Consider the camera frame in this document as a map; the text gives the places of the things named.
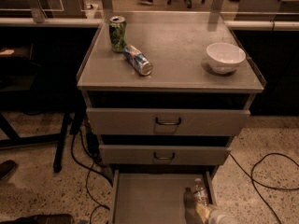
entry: gray cabinet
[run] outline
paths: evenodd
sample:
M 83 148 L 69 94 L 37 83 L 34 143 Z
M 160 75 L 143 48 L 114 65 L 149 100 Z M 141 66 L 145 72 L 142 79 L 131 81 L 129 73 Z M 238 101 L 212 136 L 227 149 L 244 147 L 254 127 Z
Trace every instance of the gray cabinet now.
M 215 202 L 210 178 L 228 157 L 263 85 L 248 61 L 225 76 L 209 68 L 209 44 L 236 44 L 221 18 L 210 23 L 208 13 L 122 16 L 127 41 L 146 54 L 153 72 L 139 76 L 111 50 L 105 23 L 78 81 L 103 162 L 115 171 L 110 222 L 140 223 L 143 217 L 153 223 L 159 216 L 154 208 L 163 210 L 164 223 L 186 223 L 186 187 L 202 177 Z

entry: soda can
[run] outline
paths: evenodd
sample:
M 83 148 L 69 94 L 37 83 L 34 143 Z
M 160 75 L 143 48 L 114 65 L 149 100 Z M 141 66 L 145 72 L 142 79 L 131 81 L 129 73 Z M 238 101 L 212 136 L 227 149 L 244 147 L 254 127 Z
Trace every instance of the soda can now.
M 109 35 L 112 50 L 115 52 L 123 52 L 125 47 L 125 29 L 127 22 L 122 16 L 113 16 L 110 18 Z
M 147 76 L 152 71 L 152 63 L 145 55 L 132 45 L 125 46 L 123 55 L 140 76 Z

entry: shoe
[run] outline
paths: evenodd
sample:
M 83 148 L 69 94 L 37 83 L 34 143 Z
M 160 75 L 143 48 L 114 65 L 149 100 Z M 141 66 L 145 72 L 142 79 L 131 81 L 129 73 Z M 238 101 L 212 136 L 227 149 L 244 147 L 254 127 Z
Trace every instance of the shoe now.
M 146 4 L 146 5 L 152 5 L 153 4 L 153 0 L 139 0 L 141 1 L 142 4 Z
M 0 181 L 8 177 L 16 168 L 16 162 L 4 161 L 0 164 Z

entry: white bowl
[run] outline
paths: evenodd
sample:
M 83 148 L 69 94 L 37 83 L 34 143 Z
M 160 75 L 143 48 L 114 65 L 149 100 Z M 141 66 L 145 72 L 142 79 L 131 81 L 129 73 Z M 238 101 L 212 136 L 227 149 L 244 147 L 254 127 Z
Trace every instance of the white bowl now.
M 206 48 L 208 63 L 214 72 L 233 72 L 245 60 L 243 49 L 229 43 L 214 43 Z

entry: metal handle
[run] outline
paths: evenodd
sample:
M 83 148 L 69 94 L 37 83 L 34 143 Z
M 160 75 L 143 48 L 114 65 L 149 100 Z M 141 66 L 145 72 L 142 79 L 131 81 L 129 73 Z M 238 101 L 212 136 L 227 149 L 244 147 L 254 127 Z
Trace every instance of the metal handle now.
M 160 125 L 179 125 L 181 124 L 181 118 L 178 118 L 178 121 L 175 122 L 159 121 L 159 118 L 156 118 L 156 123 Z
M 156 160 L 159 160 L 159 161 L 171 161 L 171 160 L 173 160 L 173 159 L 176 157 L 176 154 L 173 152 L 171 157 L 158 157 L 158 156 L 157 156 L 157 153 L 154 152 L 154 153 L 153 153 L 153 157 L 154 157 Z

